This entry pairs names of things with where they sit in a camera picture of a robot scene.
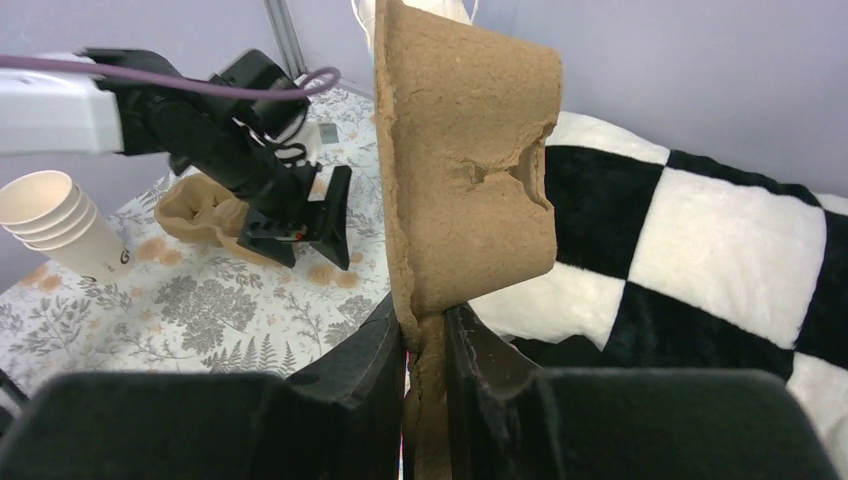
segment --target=table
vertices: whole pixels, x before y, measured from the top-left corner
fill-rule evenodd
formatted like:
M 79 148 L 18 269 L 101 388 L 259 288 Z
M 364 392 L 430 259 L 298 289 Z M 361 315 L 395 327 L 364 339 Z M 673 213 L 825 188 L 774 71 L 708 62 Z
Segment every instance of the table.
M 98 286 L 48 262 L 0 295 L 0 368 L 30 395 L 75 371 L 286 376 L 347 338 L 389 291 L 374 104 L 339 88 L 313 102 L 310 120 L 339 129 L 319 161 L 353 168 L 348 272 L 306 246 L 289 270 L 169 237 L 153 218 L 169 175 L 109 219 L 135 252 L 129 276 Z

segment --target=black and white checkered blanket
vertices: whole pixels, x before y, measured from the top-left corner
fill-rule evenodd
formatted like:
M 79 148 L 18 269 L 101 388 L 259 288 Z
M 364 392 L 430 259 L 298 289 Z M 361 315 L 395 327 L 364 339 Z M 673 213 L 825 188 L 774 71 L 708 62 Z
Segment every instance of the black and white checkered blanket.
M 546 156 L 558 263 L 470 302 L 486 325 L 583 335 L 603 366 L 771 372 L 848 449 L 848 200 L 583 115 L 560 115 Z

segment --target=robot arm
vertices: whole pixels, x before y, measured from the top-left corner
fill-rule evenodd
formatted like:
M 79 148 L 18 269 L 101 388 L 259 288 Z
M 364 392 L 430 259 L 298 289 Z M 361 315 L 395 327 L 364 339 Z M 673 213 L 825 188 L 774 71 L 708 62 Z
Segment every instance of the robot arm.
M 44 56 L 90 62 L 71 53 Z M 115 94 L 89 75 L 0 70 L 0 156 L 122 152 Z
M 88 49 L 50 59 L 130 68 L 182 79 L 146 50 Z M 250 50 L 211 85 L 251 90 L 299 88 L 267 56 Z M 239 244 L 293 266 L 305 242 L 342 269 L 350 263 L 345 235 L 350 167 L 336 167 L 323 201 L 308 196 L 321 165 L 310 102 L 250 100 L 169 88 L 126 78 L 0 69 L 0 155 L 36 152 L 167 152 L 181 175 L 191 166 L 247 202 Z

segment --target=wall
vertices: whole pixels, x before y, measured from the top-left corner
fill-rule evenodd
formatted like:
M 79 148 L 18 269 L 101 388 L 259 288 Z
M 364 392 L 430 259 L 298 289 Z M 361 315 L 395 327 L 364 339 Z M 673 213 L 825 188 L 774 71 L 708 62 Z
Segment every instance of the wall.
M 98 46 L 153 50 L 184 75 L 196 78 L 207 78 L 225 68 L 248 48 L 281 60 L 262 0 L 0 2 L 0 51 L 4 53 L 26 55 Z M 162 155 L 44 155 L 2 161 L 0 184 L 36 170 L 63 170 L 104 212 L 117 210 L 167 172 Z M 0 232 L 0 291 L 44 260 Z
M 307 67 L 334 64 L 372 92 L 349 2 L 288 4 Z M 475 23 L 556 48 L 565 109 L 848 195 L 844 0 L 480 0 Z

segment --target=stacked paper cups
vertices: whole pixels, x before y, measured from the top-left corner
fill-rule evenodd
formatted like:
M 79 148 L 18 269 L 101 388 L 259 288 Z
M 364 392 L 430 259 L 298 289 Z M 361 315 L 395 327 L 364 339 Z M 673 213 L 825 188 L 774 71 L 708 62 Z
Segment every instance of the stacked paper cups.
M 90 282 L 112 283 L 131 269 L 121 237 L 63 172 L 35 172 L 3 187 L 0 224 L 30 250 Z

